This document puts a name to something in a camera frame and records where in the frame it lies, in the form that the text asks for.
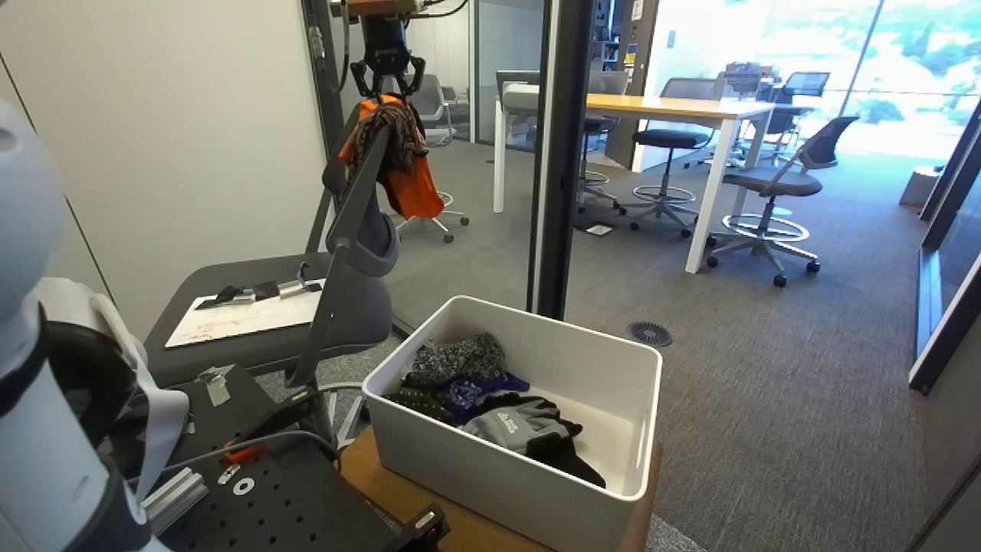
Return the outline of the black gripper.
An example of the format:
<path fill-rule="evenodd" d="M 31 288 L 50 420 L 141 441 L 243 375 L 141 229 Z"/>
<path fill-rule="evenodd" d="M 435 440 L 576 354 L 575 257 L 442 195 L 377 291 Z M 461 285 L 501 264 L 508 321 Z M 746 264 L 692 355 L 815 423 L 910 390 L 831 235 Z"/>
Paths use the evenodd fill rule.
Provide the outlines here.
<path fill-rule="evenodd" d="M 425 61 L 409 49 L 401 16 L 365 16 L 363 40 L 365 51 L 351 65 L 363 99 L 377 99 L 387 83 L 395 83 L 398 95 L 421 89 Z"/>

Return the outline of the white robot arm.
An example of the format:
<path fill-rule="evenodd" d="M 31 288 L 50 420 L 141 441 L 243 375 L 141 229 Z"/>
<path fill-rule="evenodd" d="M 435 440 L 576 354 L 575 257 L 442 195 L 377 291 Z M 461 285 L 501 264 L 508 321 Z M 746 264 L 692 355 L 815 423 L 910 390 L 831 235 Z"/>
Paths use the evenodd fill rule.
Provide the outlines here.
<path fill-rule="evenodd" d="M 116 307 L 86 285 L 89 320 L 116 340 L 123 396 L 148 398 L 137 486 L 86 436 L 52 365 L 50 317 L 38 288 L 61 239 L 61 183 L 31 124 L 0 105 L 0 465 L 7 552 L 168 552 L 143 510 L 188 431 L 191 396 L 164 390 Z"/>

